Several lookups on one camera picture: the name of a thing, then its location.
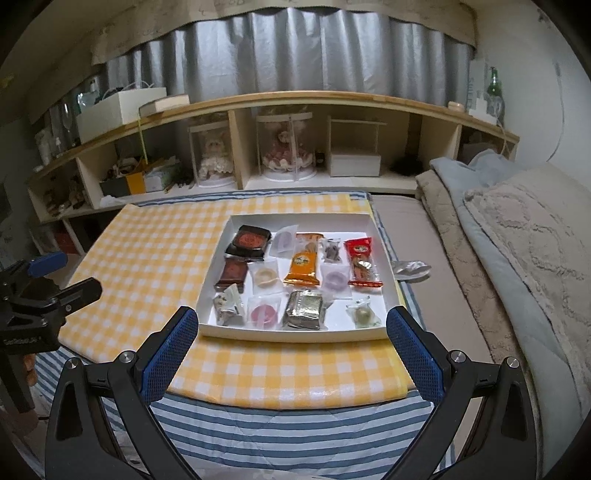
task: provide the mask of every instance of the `blue gripper pad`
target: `blue gripper pad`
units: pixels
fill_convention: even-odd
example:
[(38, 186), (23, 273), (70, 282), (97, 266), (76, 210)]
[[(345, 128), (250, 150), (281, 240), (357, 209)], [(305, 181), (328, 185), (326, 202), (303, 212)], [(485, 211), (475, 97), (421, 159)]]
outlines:
[(27, 275), (32, 278), (45, 277), (45, 275), (65, 267), (67, 263), (68, 256), (64, 252), (53, 252), (31, 260)]
[(160, 400), (197, 336), (199, 322), (193, 309), (187, 309), (169, 336), (149, 360), (142, 373), (139, 394), (146, 404)]
[(438, 405), (444, 392), (441, 369), (396, 309), (388, 312), (386, 333), (423, 399)]

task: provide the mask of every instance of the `bed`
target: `bed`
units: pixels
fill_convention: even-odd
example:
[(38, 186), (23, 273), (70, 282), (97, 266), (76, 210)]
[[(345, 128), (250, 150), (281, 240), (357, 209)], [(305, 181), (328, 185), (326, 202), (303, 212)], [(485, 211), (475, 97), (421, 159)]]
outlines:
[[(431, 166), (417, 179), (418, 199), (366, 198), (395, 256), (432, 266), (430, 278), (404, 285), (410, 309), (424, 327), (445, 347), (461, 349), (472, 360), (499, 362), (513, 355), (522, 362), (541, 427), (537, 429), (540, 472), (546, 472), (588, 411), (582, 342), (589, 338), (591, 241), (589, 227), (581, 219), (591, 209), (591, 194), (552, 166), (524, 174), (491, 151), (477, 155), (469, 167), (446, 158), (432, 161)], [(549, 194), (552, 186), (558, 186), (563, 197)], [(579, 207), (569, 213), (567, 202)], [(545, 252), (543, 228), (538, 228), (540, 238), (524, 244), (520, 239), (526, 235), (511, 236), (512, 229), (527, 231), (528, 225), (549, 222), (555, 223), (551, 237), (560, 245), (558, 263), (565, 266), (552, 275), (545, 272), (556, 263), (551, 258), (555, 252)], [(560, 288), (552, 283), (557, 275), (564, 279)], [(563, 296), (556, 296), (557, 291)], [(560, 299), (571, 291), (577, 301), (561, 308)], [(69, 355), (62, 349), (40, 356), (40, 390), (49, 400)], [(204, 462), (217, 453), (227, 469), (270, 468), (366, 480), (381, 478), (432, 409), (415, 391), (403, 400), (323, 410), (221, 407), (175, 395), (162, 402), (155, 406), (160, 409), (158, 419), (202, 475), (207, 473)], [(114, 427), (121, 430), (115, 406), (107, 403), (107, 409)], [(478, 401), (473, 401), (442, 468), (453, 462), (454, 448), (461, 448), (477, 409)], [(343, 422), (348, 425), (345, 429), (340, 428)], [(220, 424), (225, 425), (221, 430), (226, 441), (216, 433)], [(286, 444), (282, 440), (286, 437), (297, 440)]]

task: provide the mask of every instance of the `glass bottle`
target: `glass bottle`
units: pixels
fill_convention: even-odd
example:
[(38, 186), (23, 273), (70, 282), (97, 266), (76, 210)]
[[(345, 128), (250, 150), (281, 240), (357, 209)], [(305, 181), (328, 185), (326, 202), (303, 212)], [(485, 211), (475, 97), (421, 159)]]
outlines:
[(491, 84), (488, 86), (486, 92), (488, 94), (486, 112), (498, 119), (501, 125), (504, 125), (505, 101), (503, 100), (499, 72), (495, 67), (491, 67)]

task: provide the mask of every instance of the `white box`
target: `white box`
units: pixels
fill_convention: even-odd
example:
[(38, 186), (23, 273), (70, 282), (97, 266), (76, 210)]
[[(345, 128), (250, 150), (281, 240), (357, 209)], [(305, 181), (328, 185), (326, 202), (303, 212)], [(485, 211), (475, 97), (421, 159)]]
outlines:
[(166, 97), (166, 88), (137, 88), (118, 92), (88, 107), (76, 117), (80, 142), (86, 143), (121, 125), (139, 119), (139, 107)]
[(331, 177), (379, 177), (382, 156), (355, 149), (329, 152), (328, 166)]
[[(241, 225), (251, 225), (266, 228), (275, 234), (277, 230), (288, 225), (298, 225), (299, 232), (322, 233), (329, 238), (348, 240), (369, 236), (372, 238), (372, 257), (380, 280), (384, 283), (382, 288), (353, 288), (353, 300), (335, 300), (327, 309), (324, 324), (327, 330), (256, 330), (241, 326), (218, 326), (216, 324), (213, 298), (217, 295), (214, 285), (220, 278), (224, 266), (224, 251), (232, 241), (232, 238)], [(341, 258), (348, 265), (344, 246), (341, 247)], [(281, 278), (287, 275), (291, 264), (291, 256), (278, 257), (279, 274)], [(319, 280), (319, 265), (316, 268)], [(346, 313), (346, 305), (370, 295), (371, 308), (379, 317), (382, 325), (378, 327), (356, 329), (353, 320)], [(242, 301), (248, 303), (252, 296), (252, 278), (250, 273), (246, 276)], [(281, 294), (281, 317), (288, 299), (288, 290)], [(387, 338), (385, 322), (388, 311), (400, 305), (398, 299), (396, 280), (392, 273), (392, 267), (388, 259), (384, 244), (371, 216), (364, 213), (288, 213), (269, 215), (233, 215), (229, 218), (212, 261), (209, 265), (205, 281), (199, 299), (196, 312), (199, 318), (199, 332), (201, 335), (231, 338), (239, 340), (259, 340), (267, 342), (358, 342), (362, 340), (375, 340)]]

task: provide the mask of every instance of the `gray blanket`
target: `gray blanket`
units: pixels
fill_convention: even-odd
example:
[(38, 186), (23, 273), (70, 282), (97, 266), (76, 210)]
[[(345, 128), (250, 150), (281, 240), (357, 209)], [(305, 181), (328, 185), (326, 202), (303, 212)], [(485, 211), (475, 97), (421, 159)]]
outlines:
[(432, 160), (431, 166), (450, 192), (462, 228), (495, 286), (528, 360), (540, 406), (542, 470), (546, 473), (583, 421), (571, 368), (544, 311), (464, 204), (468, 190), (490, 187), (518, 169), (491, 150), (477, 155), (469, 166), (449, 158)]

